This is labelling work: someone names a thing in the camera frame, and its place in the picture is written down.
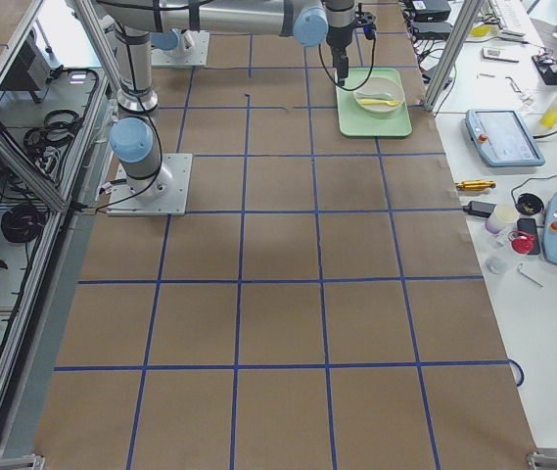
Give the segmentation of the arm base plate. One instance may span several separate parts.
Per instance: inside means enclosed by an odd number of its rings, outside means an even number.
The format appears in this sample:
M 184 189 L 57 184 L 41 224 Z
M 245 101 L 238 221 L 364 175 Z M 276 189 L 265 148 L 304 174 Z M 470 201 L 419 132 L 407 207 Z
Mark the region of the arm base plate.
M 172 29 L 152 34 L 151 61 L 155 68 L 203 67 L 207 63 L 207 31 Z
M 156 182 L 140 196 L 150 180 L 115 185 L 106 211 L 110 216 L 183 215 L 186 211 L 193 155 L 165 153 Z

